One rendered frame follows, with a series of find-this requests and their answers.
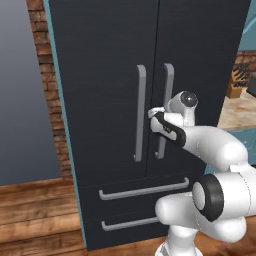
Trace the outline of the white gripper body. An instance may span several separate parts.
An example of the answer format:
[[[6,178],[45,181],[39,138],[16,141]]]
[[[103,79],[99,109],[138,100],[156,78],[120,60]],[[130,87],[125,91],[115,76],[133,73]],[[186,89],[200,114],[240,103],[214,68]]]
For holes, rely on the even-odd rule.
[[[158,112],[165,112],[164,107],[154,107],[148,111],[148,118],[151,119]]]

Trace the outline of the black fridge left door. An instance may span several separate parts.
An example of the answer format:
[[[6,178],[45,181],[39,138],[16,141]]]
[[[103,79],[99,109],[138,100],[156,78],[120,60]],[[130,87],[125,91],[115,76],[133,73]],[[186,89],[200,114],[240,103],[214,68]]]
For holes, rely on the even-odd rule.
[[[146,173],[159,0],[50,0],[77,174]],[[135,162],[138,69],[146,68],[142,159]]]

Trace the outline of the black fridge door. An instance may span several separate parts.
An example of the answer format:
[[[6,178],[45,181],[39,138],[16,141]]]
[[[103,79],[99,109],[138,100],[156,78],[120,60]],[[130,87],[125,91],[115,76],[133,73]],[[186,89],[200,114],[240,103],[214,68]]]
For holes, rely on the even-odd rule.
[[[159,0],[50,0],[77,174],[146,173]],[[142,159],[135,162],[138,69],[146,68]]]
[[[174,95],[198,98],[198,125],[218,124],[251,0],[160,0],[151,105],[164,104],[166,64]]]

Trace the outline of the teal fridge housing panel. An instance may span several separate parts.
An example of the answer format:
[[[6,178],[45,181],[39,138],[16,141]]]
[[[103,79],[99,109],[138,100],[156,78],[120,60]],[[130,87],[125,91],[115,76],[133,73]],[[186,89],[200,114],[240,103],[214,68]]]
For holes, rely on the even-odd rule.
[[[55,43],[55,38],[54,38],[53,23],[52,23],[52,18],[51,18],[50,0],[43,0],[43,2],[44,2],[46,19],[47,19],[47,24],[48,24],[48,33],[49,33],[49,37],[50,37],[50,44],[51,44],[52,56],[53,56],[53,64],[54,64],[54,69],[55,69],[55,74],[56,74],[56,81],[57,81],[57,85],[58,85],[58,94],[59,94],[60,104],[61,104],[61,109],[62,109],[62,118],[63,118],[63,123],[64,123],[66,141],[67,141],[67,145],[68,145],[68,152],[69,152],[68,154],[69,154],[69,159],[70,159],[72,178],[73,178],[73,182],[74,182],[76,201],[77,201],[77,205],[78,205],[78,213],[79,213],[80,227],[81,227],[81,232],[82,232],[82,239],[83,239],[84,248],[87,248],[86,235],[85,235],[85,230],[84,230],[84,222],[83,222],[82,210],[81,210],[81,205],[80,205],[79,189],[78,189],[78,183],[77,183],[77,179],[76,179],[75,165],[74,165],[74,160],[73,160],[68,120],[67,120],[65,101],[64,101],[64,96],[63,96],[63,88],[62,88],[61,75],[60,75],[60,69],[59,69],[59,63],[58,63],[57,49],[56,49],[56,43]]]

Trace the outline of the wooden knife block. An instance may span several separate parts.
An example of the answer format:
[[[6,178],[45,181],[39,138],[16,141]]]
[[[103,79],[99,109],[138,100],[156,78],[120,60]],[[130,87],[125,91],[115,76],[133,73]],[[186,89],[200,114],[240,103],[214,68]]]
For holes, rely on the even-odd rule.
[[[239,98],[242,89],[248,85],[250,77],[250,63],[239,64],[232,70],[226,96],[229,99]]]

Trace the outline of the teal wall cabinet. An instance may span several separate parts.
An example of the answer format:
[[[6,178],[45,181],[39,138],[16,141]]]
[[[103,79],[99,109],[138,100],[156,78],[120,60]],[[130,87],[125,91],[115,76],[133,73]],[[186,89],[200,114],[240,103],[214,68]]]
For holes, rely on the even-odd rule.
[[[238,50],[256,51],[256,0],[251,1]]]

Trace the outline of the dark countertop appliance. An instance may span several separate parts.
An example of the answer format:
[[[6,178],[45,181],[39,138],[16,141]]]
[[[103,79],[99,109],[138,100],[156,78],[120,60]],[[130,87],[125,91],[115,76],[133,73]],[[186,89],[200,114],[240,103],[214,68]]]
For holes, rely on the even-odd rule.
[[[250,78],[247,92],[256,98],[256,73],[253,73]]]

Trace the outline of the black fridge right door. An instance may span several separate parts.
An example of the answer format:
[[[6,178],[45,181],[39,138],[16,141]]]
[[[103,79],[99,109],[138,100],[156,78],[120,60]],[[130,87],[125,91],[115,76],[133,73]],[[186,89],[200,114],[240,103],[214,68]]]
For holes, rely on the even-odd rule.
[[[174,95],[198,98],[198,125],[218,124],[251,0],[160,0],[151,105],[164,104],[166,64]]]

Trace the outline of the black fridge drawer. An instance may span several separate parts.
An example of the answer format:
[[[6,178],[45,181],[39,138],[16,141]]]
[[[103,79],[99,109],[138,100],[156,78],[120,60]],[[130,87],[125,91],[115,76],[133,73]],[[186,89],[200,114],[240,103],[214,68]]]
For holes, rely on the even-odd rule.
[[[123,216],[128,220],[156,217],[150,211],[134,212],[119,216]],[[161,224],[159,221],[153,224],[106,232],[101,227],[101,221],[112,217],[101,217],[84,222],[87,249],[89,251],[162,237],[168,233],[168,226]]]
[[[156,201],[165,195],[187,192],[192,189],[195,180],[204,174],[205,166],[187,167],[175,170],[169,174],[148,176],[139,179],[115,179],[107,173],[85,171],[77,174],[80,205],[84,221],[130,214],[140,211],[154,212]],[[181,183],[189,178],[189,186],[184,189],[128,197],[117,200],[103,201],[99,197],[99,190],[105,194],[129,190],[150,188],[162,185]]]

